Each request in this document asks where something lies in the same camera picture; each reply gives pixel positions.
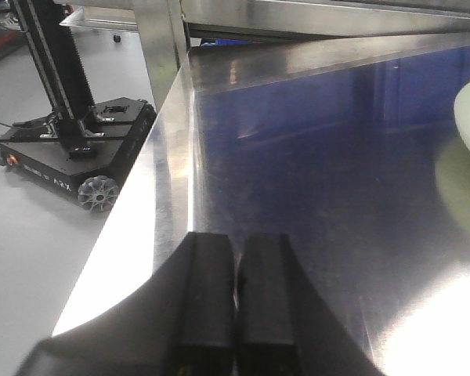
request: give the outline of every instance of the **white floor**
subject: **white floor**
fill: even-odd
[[[121,34],[118,44],[109,32],[75,36],[96,102],[152,100],[137,34]],[[49,112],[27,48],[0,61],[0,120]],[[35,342],[50,335],[106,217],[0,167],[0,376],[12,376]]]

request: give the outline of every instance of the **grey floor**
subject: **grey floor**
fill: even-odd
[[[103,31],[75,37],[96,102],[151,100],[137,34],[121,34],[119,44]],[[0,61],[0,120],[49,112],[27,48]],[[0,168],[0,376],[12,376],[33,344],[50,335],[106,217]]]

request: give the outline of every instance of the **black vertical column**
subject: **black vertical column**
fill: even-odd
[[[61,5],[52,0],[13,0],[21,27],[27,31],[28,45],[53,108],[66,119],[60,133],[80,132],[94,99]]]

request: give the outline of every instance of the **cable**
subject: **cable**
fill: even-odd
[[[50,118],[52,115],[55,115],[56,113],[55,112],[52,112],[51,114],[49,114],[49,116],[47,116],[47,118]],[[15,125],[8,125],[6,123],[2,123],[0,121],[0,125],[3,126],[3,127],[7,127],[7,128],[11,128],[11,129],[23,129],[23,130],[28,130],[28,129],[40,129],[40,128],[44,128],[46,125],[37,125],[36,127],[17,127]]]
[[[10,28],[10,27],[7,27],[6,25],[2,25],[1,23],[0,23],[0,27],[1,27],[2,29],[6,29],[6,30],[9,30],[9,31],[17,31],[18,33],[21,33],[21,34],[26,34],[26,33],[28,32],[28,31],[22,31],[22,30],[12,29],[12,28]]]

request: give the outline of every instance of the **stainless steel countertop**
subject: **stainless steel countertop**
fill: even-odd
[[[387,375],[470,375],[470,34],[190,53],[55,329],[143,283],[188,230],[288,233]]]

